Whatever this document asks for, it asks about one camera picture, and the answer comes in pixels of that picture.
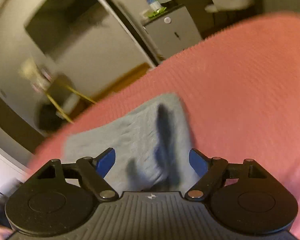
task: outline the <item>white cabinet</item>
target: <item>white cabinet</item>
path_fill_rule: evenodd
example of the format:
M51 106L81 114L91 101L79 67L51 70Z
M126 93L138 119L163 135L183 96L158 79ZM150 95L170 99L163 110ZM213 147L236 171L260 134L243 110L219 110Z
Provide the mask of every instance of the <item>white cabinet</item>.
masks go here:
M17 179L24 182L27 178L27 170L16 166L13 162L9 161L2 154L0 154L0 192L5 193L9 186Z
M201 41L200 33L185 6L177 7L144 25L165 58Z

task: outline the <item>cabinet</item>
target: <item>cabinet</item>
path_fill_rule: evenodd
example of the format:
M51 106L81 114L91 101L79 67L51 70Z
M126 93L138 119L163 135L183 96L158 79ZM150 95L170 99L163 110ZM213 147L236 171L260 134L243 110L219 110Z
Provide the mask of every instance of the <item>cabinet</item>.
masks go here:
M163 57L201 41L200 33L185 6L177 7L144 25Z

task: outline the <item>metal rivet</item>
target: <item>metal rivet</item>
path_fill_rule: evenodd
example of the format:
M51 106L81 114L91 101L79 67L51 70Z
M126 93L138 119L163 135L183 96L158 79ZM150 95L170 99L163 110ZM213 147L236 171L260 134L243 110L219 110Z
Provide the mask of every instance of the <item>metal rivet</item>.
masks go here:
M164 22L167 24L171 23L171 18L170 17L165 17Z
M190 198L201 198L203 196L203 192L200 190L191 190L188 192L188 196Z
M100 192L100 197L102 198L112 198L115 196L115 192L113 190L104 190Z

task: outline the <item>ribbed black surface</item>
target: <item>ribbed black surface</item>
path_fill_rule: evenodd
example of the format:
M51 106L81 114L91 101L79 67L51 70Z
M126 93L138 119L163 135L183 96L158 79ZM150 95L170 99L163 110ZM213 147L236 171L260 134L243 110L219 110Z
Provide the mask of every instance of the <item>ribbed black surface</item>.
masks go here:
M10 239L34 239L17 233ZM126 192L112 203L103 203L91 219L73 232L50 237L68 240L295 240L288 232L272 236L242 236L219 225L201 203L179 193Z

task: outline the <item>round black pad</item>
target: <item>round black pad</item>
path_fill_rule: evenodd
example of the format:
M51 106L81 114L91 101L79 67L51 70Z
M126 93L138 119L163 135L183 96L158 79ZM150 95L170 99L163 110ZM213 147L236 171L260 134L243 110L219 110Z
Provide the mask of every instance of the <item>round black pad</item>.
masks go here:
M52 213L63 207L66 198L58 192L43 192L29 200L29 207L36 212Z
M275 200L268 193L246 192L239 196L238 203L246 211L263 213L274 207Z
M210 201L214 216L244 234L266 235L289 229L298 203L279 182L248 179L216 191Z
M42 237L56 236L79 227L92 211L90 193L55 179L26 182L6 204L6 215L14 229Z

